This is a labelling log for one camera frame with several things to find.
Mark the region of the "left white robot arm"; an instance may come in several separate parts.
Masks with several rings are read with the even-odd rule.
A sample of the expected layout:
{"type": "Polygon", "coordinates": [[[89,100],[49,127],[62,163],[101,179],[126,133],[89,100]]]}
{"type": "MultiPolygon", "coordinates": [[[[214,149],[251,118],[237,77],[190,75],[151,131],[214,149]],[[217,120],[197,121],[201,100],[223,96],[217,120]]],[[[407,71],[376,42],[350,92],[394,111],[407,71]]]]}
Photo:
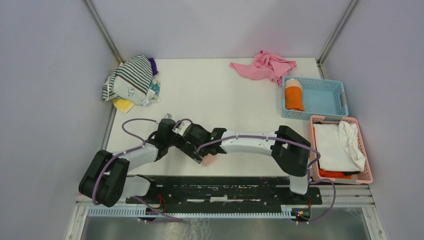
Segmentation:
{"type": "Polygon", "coordinates": [[[79,183],[78,192],[91,198],[94,205],[114,206],[124,192],[128,172],[160,160],[171,147],[201,163],[203,158],[196,149],[209,136],[207,130],[187,118],[179,121],[161,119],[147,139],[127,129],[124,132],[141,140],[141,144],[118,153],[99,150],[79,183]]]}

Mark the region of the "light pink towel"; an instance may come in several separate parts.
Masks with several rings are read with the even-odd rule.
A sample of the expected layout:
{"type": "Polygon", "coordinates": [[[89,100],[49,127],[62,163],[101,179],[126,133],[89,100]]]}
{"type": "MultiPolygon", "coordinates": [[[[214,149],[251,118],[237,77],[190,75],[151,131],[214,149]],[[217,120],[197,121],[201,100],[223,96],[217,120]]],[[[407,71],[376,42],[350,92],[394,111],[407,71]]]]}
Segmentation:
{"type": "Polygon", "coordinates": [[[205,157],[202,158],[202,161],[201,161],[200,164],[204,167],[207,167],[207,166],[211,165],[215,160],[216,160],[215,155],[208,154],[208,155],[206,155],[205,157]]]}

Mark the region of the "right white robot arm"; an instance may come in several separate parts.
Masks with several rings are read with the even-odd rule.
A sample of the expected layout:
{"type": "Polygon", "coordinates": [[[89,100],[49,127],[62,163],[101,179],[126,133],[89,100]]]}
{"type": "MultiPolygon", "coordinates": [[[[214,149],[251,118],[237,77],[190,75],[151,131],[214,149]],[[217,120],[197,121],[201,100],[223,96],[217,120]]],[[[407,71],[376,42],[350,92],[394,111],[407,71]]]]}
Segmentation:
{"type": "Polygon", "coordinates": [[[311,143],[292,128],[262,133],[236,132],[214,128],[209,132],[199,124],[181,123],[173,132],[177,148],[198,163],[218,154],[249,153],[269,156],[289,177],[289,199],[302,204],[309,198],[308,164],[311,143]]]}

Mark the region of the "orange cartoon towel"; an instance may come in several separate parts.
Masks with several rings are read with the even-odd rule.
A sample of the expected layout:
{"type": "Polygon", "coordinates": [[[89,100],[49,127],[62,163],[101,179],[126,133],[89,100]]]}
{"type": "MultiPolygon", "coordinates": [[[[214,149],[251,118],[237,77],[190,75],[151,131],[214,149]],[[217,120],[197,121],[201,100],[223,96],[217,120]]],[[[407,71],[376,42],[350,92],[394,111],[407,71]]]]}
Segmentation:
{"type": "Polygon", "coordinates": [[[290,78],[284,85],[285,108],[293,111],[305,110],[303,104],[303,86],[299,80],[290,78]]]}

